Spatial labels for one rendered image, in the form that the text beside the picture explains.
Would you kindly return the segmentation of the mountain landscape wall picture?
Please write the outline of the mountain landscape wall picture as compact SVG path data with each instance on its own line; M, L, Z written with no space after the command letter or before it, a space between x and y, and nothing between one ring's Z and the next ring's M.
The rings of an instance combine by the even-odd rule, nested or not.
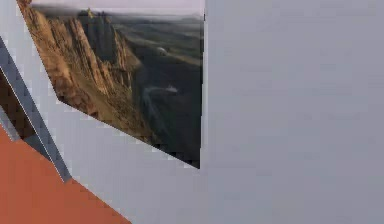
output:
M202 20L16 4L61 102L200 167Z

